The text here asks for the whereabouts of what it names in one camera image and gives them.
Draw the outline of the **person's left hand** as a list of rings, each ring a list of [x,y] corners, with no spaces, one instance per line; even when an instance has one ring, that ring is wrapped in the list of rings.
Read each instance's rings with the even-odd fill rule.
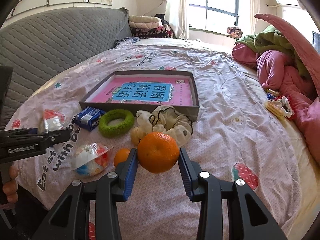
[[[6,195],[7,201],[11,204],[15,204],[18,201],[18,184],[16,181],[18,174],[19,170],[11,165],[9,168],[10,181],[3,185],[3,192]]]

